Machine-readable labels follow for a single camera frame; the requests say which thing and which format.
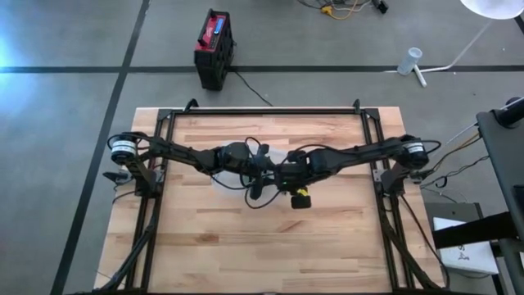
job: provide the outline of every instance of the wooden tabletop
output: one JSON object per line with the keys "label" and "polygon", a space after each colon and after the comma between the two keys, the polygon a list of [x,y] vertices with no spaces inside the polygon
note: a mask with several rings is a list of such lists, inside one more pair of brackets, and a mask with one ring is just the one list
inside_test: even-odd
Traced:
{"label": "wooden tabletop", "polygon": [[[404,134],[399,108],[379,110],[386,138]],[[153,134],[157,112],[157,108],[138,108],[132,130]],[[364,144],[360,117],[352,115],[181,116],[176,119],[173,140],[204,149],[243,141],[246,136],[281,151],[307,143],[335,148]],[[209,177],[173,161],[166,176],[150,292],[391,290],[369,165],[346,168],[311,185],[313,207],[305,210],[292,210],[288,196],[251,210],[242,197],[224,196]],[[130,184],[117,194],[133,189]],[[420,190],[407,182],[405,189],[406,199],[431,239]],[[139,198],[131,195],[113,206],[96,287],[102,286],[107,281],[104,275],[112,275],[129,254],[139,203]],[[400,212],[409,250],[442,285],[438,262],[402,203]],[[401,285],[405,285],[396,256]],[[139,261],[138,278],[141,265]]]}

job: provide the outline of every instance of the yellow label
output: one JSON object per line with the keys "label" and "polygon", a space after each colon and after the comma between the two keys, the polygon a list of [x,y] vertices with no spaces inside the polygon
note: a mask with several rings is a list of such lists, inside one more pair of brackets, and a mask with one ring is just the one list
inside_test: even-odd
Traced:
{"label": "yellow label", "polygon": [[299,194],[301,194],[302,196],[307,196],[307,195],[308,195],[308,191],[306,191],[306,190],[303,189],[303,188],[297,190],[296,192],[299,193]]}

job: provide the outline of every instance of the gray floor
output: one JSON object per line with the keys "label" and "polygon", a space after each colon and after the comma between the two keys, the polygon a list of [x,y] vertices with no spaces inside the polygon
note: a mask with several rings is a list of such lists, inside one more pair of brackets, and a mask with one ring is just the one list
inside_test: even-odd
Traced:
{"label": "gray floor", "polygon": [[[0,66],[119,66],[139,0],[0,0]],[[486,23],[459,1],[390,0],[336,21],[291,0],[152,0],[133,66],[190,66],[207,9],[230,11],[238,42],[234,63],[395,65],[411,46],[423,65],[445,65]],[[514,20],[496,21],[461,65],[524,65],[524,36]],[[447,140],[479,111],[523,94],[522,72],[243,74],[275,106],[399,106],[410,134]],[[48,293],[93,155],[117,74],[0,74],[0,290]],[[111,133],[129,129],[136,107],[263,106],[235,75],[224,90],[201,89],[196,74],[129,75]],[[452,156],[443,171],[486,154],[481,144]],[[114,170],[102,159],[101,174]],[[111,210],[111,184],[97,179],[67,292],[93,285]],[[479,202],[485,215],[506,209],[488,161],[453,178],[449,195]],[[429,202],[443,202],[425,194]],[[489,281],[453,275],[454,289],[491,294]]]}

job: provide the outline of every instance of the red battery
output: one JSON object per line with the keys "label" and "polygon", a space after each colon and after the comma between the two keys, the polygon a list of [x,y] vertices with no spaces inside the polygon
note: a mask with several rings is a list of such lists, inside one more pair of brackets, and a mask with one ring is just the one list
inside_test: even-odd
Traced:
{"label": "red battery", "polygon": [[210,9],[195,46],[195,66],[202,88],[222,90],[233,60],[233,43],[229,13]]}

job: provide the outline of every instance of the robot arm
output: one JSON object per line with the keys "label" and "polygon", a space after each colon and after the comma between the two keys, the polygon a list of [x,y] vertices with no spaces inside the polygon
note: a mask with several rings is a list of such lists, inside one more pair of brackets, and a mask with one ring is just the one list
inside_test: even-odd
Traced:
{"label": "robot arm", "polygon": [[[383,178],[389,186],[398,184],[399,181],[402,183],[411,170],[421,169],[428,163],[422,140],[410,135],[344,150],[326,146],[309,152],[298,149],[290,151],[287,158],[278,164],[265,156],[269,151],[267,144],[261,144],[256,155],[253,155],[243,142],[197,151],[141,133],[122,133],[113,138],[111,160],[128,167],[137,180],[138,195],[155,191],[155,173],[143,165],[143,162],[151,157],[178,161],[210,176],[221,171],[248,176],[251,181],[246,188],[251,190],[252,199],[258,199],[262,188],[268,185],[276,185],[279,191],[295,196],[308,185],[336,175],[343,168],[383,159],[397,161],[390,174],[383,175],[386,176]],[[139,140],[147,140],[150,143],[147,151],[141,155],[138,155],[137,148]],[[272,174],[273,178],[264,177],[267,173]],[[297,207],[310,207],[309,199]]]}

